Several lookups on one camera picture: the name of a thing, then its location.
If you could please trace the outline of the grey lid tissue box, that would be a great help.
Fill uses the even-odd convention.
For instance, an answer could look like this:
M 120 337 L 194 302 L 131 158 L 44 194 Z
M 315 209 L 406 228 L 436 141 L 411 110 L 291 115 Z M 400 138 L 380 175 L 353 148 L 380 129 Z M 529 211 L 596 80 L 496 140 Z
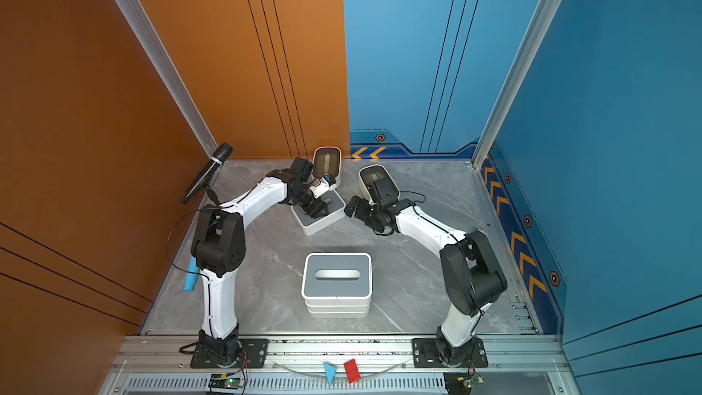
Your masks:
M 365 252 L 313 253 L 305 259 L 302 296 L 332 305 L 369 301 L 373 294 L 372 259 Z
M 306 236 L 312 236 L 331 226 L 345 217 L 344 209 L 347 206 L 336 190 L 325 193 L 321 199 L 327 203 L 328 214 L 324 217 L 313 219 L 303 212 L 299 206 L 291 206 L 292 213 Z
M 363 313 L 369 312 L 371 301 L 310 301 L 305 305 L 310 313 Z

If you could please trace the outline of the cream tissue box angled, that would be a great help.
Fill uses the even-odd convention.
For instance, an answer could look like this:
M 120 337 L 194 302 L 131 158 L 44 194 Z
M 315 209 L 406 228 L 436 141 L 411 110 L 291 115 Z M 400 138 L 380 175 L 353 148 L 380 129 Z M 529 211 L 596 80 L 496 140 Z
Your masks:
M 397 201 L 400 190 L 385 166 L 365 166 L 358 171 L 358 184 L 363 196 L 371 205 Z

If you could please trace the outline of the bamboo lid tissue box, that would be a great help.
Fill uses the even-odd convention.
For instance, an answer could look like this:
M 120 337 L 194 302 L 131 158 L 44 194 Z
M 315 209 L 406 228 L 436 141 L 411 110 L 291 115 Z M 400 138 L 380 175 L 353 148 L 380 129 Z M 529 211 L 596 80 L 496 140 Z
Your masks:
M 317 319 L 335 319 L 335 318 L 350 318 L 358 319 L 365 318 L 369 315 L 369 310 L 359 312 L 314 312 L 309 311 L 309 314 Z

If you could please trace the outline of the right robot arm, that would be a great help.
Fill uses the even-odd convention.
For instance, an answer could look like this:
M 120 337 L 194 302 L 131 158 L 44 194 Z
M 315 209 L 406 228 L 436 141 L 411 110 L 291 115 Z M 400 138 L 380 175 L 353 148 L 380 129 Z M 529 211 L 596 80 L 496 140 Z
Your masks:
M 354 196 L 345 214 L 362 221 L 378 236 L 402 234 L 437 255 L 442 267 L 449 312 L 437 328 L 436 354 L 445 367 L 485 368 L 484 342 L 476 334 L 488 309 L 508 289 L 504 271 L 486 233 L 457 230 L 403 199 L 389 179 L 367 186 L 369 197 Z

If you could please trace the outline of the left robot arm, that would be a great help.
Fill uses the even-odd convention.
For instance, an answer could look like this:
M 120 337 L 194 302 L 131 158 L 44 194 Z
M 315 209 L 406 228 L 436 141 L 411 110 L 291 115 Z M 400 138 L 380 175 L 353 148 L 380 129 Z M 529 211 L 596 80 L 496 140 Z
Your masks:
M 235 283 L 246 255 L 245 230 L 278 204 L 298 206 L 311 219 L 329 215 L 323 195 L 340 181 L 341 162 L 317 155 L 313 162 L 297 157 L 289 168 L 269 172 L 241 196 L 203 208 L 197 216 L 191 246 L 203 277 L 204 317 L 193 368 L 198 360 L 228 368 L 243 355 L 235 309 Z

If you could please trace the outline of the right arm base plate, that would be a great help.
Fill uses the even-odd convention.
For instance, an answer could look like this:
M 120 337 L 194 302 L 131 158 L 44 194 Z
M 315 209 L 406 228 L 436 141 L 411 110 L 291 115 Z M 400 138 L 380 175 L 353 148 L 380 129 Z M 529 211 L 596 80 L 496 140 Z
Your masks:
M 414 338 L 411 341 L 414 366 L 425 368 L 476 368 L 489 366 L 481 338 L 471 338 L 460 347 L 453 347 L 439 338 Z

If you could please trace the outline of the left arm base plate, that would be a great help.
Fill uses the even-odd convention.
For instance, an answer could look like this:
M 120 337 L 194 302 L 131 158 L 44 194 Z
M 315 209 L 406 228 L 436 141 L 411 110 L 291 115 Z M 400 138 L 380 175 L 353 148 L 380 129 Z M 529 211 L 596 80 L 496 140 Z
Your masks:
M 190 360 L 191 369 L 262 369 L 269 348 L 268 338 L 243 338 L 239 340 L 235 358 L 217 358 L 204 347 L 197 346 Z

